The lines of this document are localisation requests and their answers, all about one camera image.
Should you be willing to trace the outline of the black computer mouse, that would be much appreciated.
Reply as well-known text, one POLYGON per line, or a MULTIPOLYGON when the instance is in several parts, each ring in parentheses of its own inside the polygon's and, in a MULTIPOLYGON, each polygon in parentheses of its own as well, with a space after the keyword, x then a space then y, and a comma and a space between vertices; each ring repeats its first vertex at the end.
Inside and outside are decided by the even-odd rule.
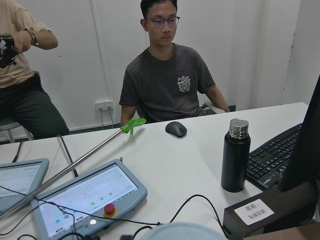
POLYGON ((168 123, 165 127, 165 131, 176 138, 183 138, 187 134, 187 128, 178 121, 168 123))

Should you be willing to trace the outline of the metal rod stand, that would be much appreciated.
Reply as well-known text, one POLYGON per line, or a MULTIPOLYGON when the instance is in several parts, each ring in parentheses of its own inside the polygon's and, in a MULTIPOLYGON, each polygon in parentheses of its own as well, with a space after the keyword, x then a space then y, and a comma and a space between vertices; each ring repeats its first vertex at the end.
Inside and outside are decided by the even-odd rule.
POLYGON ((80 165, 82 162, 84 162, 86 159, 88 159, 89 157, 91 157, 93 154, 95 154, 97 151, 99 151, 100 149, 102 149, 104 146, 106 146, 107 144, 109 144, 111 141, 113 141, 114 139, 116 139, 117 137, 119 137, 121 134, 133 134, 134 132, 134 128, 135 127, 139 127, 142 126, 146 123, 146 119, 145 118, 131 118, 127 124, 125 124, 124 126, 122 126, 117 132, 115 132, 113 135, 109 136, 108 138, 106 138, 104 141, 102 141, 101 143, 99 143, 97 146, 95 146, 94 148, 92 148, 90 151, 88 151, 87 153, 85 153, 84 155, 82 155, 80 158, 78 158, 74 163, 71 163, 70 165, 68 165, 67 167, 65 167, 63 170, 61 170, 60 172, 58 172, 56 175, 54 175, 52 178, 50 178, 49 180, 47 180, 45 183, 43 183, 42 185, 40 185, 38 188, 36 188, 34 191, 32 191, 31 193, 27 194, 26 196, 24 196, 22 198, 22 200, 18 201, 14 206, 10 207, 8 210, 4 211, 3 213, 0 214, 0 219, 4 219, 8 216, 10 216, 11 214, 13 214, 15 211, 17 211, 18 209, 20 209, 23 205, 25 205, 27 202, 29 202, 31 199, 33 199, 34 197, 36 197, 38 194, 40 194, 41 192, 43 192, 44 190, 46 190, 48 187, 50 187, 52 184, 54 184, 58 179, 60 179, 61 177, 65 176, 67 173, 69 173, 70 171, 72 171, 75 167, 77 167, 78 165, 80 165))

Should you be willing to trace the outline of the seated person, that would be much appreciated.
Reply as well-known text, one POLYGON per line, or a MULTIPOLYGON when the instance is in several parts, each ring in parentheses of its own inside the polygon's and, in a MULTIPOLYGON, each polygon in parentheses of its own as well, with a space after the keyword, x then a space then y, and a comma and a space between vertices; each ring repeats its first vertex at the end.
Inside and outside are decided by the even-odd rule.
POLYGON ((125 69, 119 101, 121 125, 135 113, 148 123, 203 116, 198 93, 229 112, 202 57, 191 47, 173 43, 180 19, 177 1, 143 0, 140 8, 149 47, 125 69))

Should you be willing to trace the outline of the black bottle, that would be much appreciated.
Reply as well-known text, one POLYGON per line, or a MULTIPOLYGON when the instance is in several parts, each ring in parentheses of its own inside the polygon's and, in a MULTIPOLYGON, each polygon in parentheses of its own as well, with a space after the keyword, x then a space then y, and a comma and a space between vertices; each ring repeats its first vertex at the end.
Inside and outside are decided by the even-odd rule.
POLYGON ((224 136, 220 184, 231 193, 238 193, 245 186, 251 146, 248 128, 247 120, 234 118, 230 121, 229 130, 224 136))

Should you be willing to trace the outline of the black keyboard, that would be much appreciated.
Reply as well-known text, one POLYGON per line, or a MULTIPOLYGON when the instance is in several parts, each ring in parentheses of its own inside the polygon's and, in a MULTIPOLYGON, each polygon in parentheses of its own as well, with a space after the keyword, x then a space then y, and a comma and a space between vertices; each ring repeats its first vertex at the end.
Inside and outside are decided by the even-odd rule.
POLYGON ((280 183, 301 128, 299 123, 250 152, 245 179, 262 191, 280 183))

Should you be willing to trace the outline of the person in beige shirt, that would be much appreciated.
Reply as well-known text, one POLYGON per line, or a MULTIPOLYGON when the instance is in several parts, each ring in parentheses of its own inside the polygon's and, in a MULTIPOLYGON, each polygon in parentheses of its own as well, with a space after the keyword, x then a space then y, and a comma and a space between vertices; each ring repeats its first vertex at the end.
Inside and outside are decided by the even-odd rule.
POLYGON ((69 128, 24 56, 32 46, 51 50, 58 46, 52 31, 15 0, 0 2, 0 35, 12 39, 15 56, 0 70, 0 117, 10 117, 35 139, 64 136, 69 128))

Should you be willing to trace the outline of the black monitor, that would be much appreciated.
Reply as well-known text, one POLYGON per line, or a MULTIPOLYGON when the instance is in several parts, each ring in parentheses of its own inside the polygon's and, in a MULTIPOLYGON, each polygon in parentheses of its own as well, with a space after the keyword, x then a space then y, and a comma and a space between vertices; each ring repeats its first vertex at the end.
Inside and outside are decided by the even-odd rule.
POLYGON ((281 192, 289 191, 320 173, 320 82, 316 83, 302 127, 283 178, 281 192))

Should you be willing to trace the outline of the dark box with label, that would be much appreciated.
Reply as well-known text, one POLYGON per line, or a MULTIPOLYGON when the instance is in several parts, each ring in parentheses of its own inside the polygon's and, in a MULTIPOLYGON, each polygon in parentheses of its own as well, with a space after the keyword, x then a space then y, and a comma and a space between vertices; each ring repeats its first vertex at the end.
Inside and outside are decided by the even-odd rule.
POLYGON ((285 192, 273 187, 225 208, 223 227, 242 238, 295 227, 313 217, 317 200, 309 183, 285 192))

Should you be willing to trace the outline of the teach pendant with red button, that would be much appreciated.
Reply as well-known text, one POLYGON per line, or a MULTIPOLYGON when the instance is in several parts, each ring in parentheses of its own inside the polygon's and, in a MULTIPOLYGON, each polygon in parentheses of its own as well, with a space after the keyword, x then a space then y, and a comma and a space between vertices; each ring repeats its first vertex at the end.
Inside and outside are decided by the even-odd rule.
POLYGON ((0 212, 14 206, 43 182, 49 167, 47 158, 0 165, 0 212))

